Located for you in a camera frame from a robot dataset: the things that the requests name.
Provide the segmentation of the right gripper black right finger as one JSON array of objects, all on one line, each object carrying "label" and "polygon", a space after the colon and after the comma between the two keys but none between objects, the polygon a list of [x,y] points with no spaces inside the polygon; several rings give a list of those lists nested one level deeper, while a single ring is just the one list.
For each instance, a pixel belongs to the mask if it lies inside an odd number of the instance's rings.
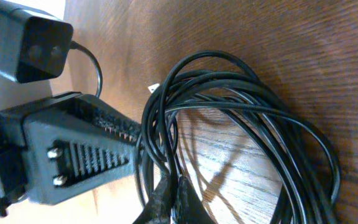
[{"label": "right gripper black right finger", "polygon": [[174,204],[174,221],[179,224],[214,224],[189,179],[181,176]]}]

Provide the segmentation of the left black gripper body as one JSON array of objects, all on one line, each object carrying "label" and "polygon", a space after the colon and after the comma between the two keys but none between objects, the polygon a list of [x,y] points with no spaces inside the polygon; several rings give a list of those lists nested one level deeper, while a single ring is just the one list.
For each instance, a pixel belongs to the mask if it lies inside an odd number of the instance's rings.
[{"label": "left black gripper body", "polygon": [[79,94],[69,91],[0,111],[0,217],[7,216],[7,208],[26,192],[27,175],[22,158],[27,150],[25,118]]}]

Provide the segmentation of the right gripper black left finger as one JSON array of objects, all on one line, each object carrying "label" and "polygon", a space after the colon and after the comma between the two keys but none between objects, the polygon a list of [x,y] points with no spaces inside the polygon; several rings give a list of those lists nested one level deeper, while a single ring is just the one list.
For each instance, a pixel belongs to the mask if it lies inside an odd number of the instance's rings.
[{"label": "right gripper black left finger", "polygon": [[133,224],[170,224],[172,193],[171,182],[163,177],[153,191],[142,213]]}]

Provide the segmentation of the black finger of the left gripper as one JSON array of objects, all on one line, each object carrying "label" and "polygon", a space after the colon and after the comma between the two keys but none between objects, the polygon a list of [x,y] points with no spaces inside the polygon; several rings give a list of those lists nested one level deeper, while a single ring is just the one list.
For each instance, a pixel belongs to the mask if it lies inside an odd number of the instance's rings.
[{"label": "black finger of the left gripper", "polygon": [[56,205],[133,173],[140,124],[93,95],[25,118],[27,198]]}]

